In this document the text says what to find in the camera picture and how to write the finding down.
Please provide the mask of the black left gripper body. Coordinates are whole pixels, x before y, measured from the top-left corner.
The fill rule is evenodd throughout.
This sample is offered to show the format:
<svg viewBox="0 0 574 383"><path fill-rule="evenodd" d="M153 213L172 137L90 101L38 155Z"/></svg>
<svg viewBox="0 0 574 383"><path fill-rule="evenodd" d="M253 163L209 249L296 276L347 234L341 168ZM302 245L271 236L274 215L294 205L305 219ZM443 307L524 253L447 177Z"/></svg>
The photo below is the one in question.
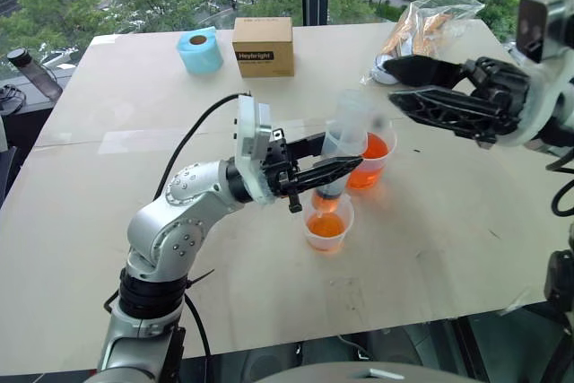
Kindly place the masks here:
<svg viewBox="0 0 574 383"><path fill-rule="evenodd" d="M267 145L262 171L271 193L274 197L288 198L289 211L299 213L301 203L297 191L299 172L298 163L292 158L284 132L275 129Z"/></svg>

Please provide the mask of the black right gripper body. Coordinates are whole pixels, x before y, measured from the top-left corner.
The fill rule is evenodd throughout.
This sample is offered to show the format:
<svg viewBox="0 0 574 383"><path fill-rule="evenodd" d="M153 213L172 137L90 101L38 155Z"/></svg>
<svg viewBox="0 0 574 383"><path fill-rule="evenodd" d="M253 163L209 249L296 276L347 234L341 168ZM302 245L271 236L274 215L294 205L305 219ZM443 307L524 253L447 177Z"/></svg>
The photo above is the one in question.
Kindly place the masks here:
<svg viewBox="0 0 574 383"><path fill-rule="evenodd" d="M463 115L463 137L493 145L517 130L531 79L515 65L490 57L467 60L463 67L474 86Z"/></svg>

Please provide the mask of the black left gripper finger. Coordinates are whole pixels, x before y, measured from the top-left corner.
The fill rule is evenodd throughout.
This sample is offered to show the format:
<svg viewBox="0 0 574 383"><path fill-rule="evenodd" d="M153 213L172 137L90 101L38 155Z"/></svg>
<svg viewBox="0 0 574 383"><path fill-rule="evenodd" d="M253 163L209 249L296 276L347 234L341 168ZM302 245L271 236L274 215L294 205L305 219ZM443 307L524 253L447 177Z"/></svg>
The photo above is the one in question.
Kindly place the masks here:
<svg viewBox="0 0 574 383"><path fill-rule="evenodd" d="M336 156L319 161L312 168L295 174L294 190L302 193L331 184L350 174L362 161L361 156Z"/></svg>
<svg viewBox="0 0 574 383"><path fill-rule="evenodd" d="M288 154L293 160L306 157L318 157L322 153L326 133L305 136L299 140L287 143Z"/></svg>

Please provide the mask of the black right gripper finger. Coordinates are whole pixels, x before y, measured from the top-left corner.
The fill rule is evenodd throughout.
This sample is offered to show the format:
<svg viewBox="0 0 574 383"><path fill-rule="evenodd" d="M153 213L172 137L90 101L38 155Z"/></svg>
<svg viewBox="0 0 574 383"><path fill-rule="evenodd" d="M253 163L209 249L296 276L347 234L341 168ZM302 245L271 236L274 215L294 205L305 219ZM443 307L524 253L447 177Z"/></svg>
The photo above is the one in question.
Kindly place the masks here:
<svg viewBox="0 0 574 383"><path fill-rule="evenodd" d="M394 91L390 101L416 123L466 139L495 139L500 109L493 103L441 87Z"/></svg>
<svg viewBox="0 0 574 383"><path fill-rule="evenodd" d="M419 55L391 58L383 63L383 67L401 84L412 87L436 85L454 88L466 78L463 64L452 64Z"/></svg>

